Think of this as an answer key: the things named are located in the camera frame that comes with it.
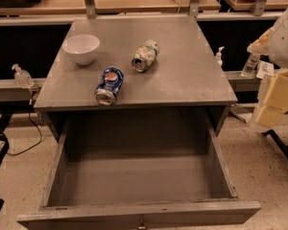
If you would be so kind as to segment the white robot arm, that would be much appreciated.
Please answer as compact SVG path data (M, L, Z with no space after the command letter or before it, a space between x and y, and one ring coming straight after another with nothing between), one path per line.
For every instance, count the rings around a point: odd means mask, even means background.
M251 43L247 51L267 56L280 70L268 80L268 89L259 90L260 107L255 122L274 127L288 111L288 8L275 24Z

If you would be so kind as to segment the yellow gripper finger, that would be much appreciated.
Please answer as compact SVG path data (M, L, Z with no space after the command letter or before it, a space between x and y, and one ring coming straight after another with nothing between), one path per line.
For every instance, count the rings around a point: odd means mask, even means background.
M270 106L262 106L256 117L256 122L262 127L274 127L282 118L283 114Z
M282 114L288 111L288 70L273 76L264 105Z

